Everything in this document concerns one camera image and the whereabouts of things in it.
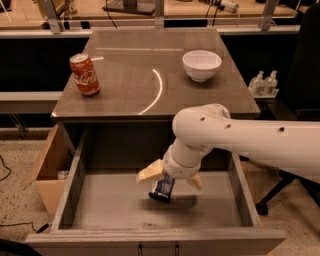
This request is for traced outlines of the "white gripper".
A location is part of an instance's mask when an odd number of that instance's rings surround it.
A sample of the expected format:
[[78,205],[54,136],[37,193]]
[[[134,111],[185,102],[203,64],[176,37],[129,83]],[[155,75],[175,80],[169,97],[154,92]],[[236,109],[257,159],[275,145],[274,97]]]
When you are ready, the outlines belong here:
[[138,183],[158,181],[163,171],[175,179],[187,179],[187,183],[197,190],[202,189],[198,171],[202,159],[212,151],[211,147],[188,146],[175,139],[164,154],[163,161],[158,159],[141,170],[136,177]]

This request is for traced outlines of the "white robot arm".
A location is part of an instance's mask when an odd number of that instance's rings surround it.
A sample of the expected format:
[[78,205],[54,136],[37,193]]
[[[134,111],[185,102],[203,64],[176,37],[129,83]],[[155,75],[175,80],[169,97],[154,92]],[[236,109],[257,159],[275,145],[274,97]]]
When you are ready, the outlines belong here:
[[232,119],[220,104],[179,111],[172,122],[175,140],[164,157],[138,173],[139,182],[166,175],[200,190],[204,156],[223,149],[317,182],[320,177],[320,123]]

